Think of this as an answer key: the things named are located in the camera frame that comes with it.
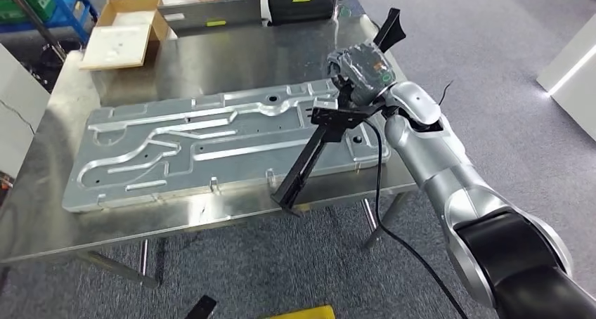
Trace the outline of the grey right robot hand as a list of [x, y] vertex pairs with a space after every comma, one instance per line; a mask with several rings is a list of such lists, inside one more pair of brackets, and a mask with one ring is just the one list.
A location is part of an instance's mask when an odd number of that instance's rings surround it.
[[352, 84], [350, 101], [357, 106], [370, 105], [397, 82], [397, 76], [385, 54], [371, 40], [340, 48], [326, 58], [327, 74]]

